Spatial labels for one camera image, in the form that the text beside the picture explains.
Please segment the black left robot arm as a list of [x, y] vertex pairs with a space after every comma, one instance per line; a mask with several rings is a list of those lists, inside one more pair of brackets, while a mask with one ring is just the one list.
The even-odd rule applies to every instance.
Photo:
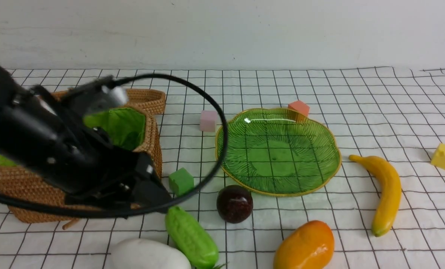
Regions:
[[0, 155], [64, 193], [64, 204], [122, 212], [137, 203], [166, 213], [170, 194], [149, 154], [121, 148], [84, 116], [127, 104], [112, 76], [57, 99], [36, 85], [26, 90], [0, 66]]

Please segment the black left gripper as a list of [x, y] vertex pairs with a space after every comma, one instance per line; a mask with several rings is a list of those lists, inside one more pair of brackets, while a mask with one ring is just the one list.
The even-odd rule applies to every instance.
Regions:
[[133, 210], [168, 213], [172, 197], [160, 173], [148, 153], [121, 150], [98, 174], [96, 183], [79, 194], [66, 194], [64, 202], [120, 214]]

